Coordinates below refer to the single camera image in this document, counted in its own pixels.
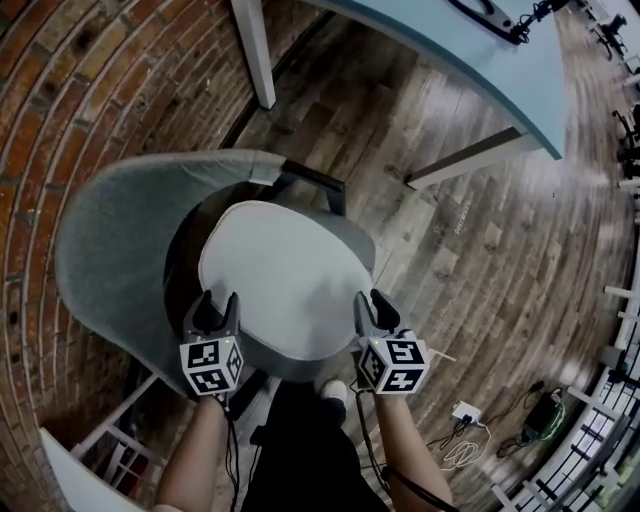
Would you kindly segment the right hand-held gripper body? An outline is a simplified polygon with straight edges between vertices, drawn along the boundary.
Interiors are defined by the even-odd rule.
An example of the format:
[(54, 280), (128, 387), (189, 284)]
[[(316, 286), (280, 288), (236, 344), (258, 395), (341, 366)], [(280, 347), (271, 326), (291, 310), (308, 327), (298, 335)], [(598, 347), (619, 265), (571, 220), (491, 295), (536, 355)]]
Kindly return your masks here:
[(430, 368), (425, 341), (413, 331), (359, 339), (358, 385), (376, 395), (409, 395), (418, 391)]

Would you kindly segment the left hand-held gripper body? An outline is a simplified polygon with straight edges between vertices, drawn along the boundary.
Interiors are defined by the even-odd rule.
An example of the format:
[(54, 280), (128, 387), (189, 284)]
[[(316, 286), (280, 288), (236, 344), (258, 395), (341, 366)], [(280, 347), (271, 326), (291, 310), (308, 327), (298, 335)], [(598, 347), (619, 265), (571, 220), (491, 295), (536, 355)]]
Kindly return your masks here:
[(183, 374), (197, 396), (219, 395), (237, 388), (244, 366), (240, 325), (206, 333), (185, 328), (179, 346)]

